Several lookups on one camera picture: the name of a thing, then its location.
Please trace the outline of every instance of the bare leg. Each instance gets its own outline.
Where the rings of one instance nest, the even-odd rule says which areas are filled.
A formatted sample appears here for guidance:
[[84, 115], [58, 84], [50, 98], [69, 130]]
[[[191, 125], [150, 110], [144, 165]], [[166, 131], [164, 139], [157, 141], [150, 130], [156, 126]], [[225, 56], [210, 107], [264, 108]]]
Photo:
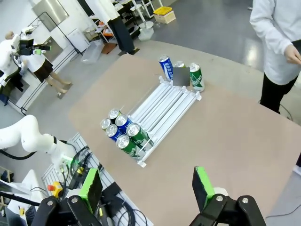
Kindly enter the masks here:
[[50, 73], [50, 76], [54, 78], [55, 80], [59, 81], [63, 85], [70, 85], [70, 81], [64, 81], [62, 80], [55, 72]]
[[48, 82], [49, 85], [53, 86], [57, 92], [59, 93], [66, 93], [67, 90], [62, 89], [61, 87], [59, 87], [51, 78], [46, 78], [46, 81]]

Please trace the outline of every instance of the cardboard box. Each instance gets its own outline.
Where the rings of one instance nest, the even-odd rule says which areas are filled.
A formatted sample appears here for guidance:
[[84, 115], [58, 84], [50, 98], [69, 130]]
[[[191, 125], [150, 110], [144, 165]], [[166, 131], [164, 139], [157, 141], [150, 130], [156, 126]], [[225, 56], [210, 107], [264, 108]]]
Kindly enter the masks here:
[[172, 22], [173, 20], [175, 20], [175, 14], [174, 14], [174, 11], [171, 11], [164, 16], [155, 14], [155, 19], [156, 19], [156, 21], [158, 21], [160, 23], [168, 24], [168, 23]]

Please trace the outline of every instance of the gray square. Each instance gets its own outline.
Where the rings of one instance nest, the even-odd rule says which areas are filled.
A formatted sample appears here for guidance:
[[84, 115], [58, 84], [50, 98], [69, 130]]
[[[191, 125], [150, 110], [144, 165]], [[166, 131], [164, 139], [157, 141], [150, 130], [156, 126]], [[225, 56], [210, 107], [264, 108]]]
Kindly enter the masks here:
[[174, 67], [174, 86], [189, 86], [190, 70], [188, 67]]

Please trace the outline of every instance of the brown table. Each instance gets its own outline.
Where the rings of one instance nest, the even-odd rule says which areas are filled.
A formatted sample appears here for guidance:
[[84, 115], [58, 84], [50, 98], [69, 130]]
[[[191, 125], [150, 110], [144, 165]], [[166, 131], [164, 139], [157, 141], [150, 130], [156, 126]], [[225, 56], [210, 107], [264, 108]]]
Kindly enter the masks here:
[[158, 74], [158, 62], [124, 55], [72, 108], [70, 119], [96, 157], [155, 225], [189, 225], [198, 214], [191, 186], [195, 165], [204, 166], [213, 186], [225, 188], [232, 198], [252, 195], [266, 216], [300, 154], [301, 127], [206, 83], [203, 99], [193, 104], [143, 169], [116, 148], [99, 123], [114, 107], [129, 112], [158, 84]]

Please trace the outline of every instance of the can rack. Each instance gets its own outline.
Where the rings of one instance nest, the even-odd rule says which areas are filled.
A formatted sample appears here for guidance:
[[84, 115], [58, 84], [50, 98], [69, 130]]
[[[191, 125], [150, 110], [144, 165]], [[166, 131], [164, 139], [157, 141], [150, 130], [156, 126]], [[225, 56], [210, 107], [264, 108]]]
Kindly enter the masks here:
[[143, 168], [146, 166], [146, 159], [192, 104], [202, 99], [199, 91], [189, 91], [185, 86], [173, 86], [173, 81], [164, 80], [162, 76], [159, 77], [159, 81], [156, 89], [128, 114], [133, 122], [138, 123], [149, 134], [154, 143], [153, 147], [137, 160]]

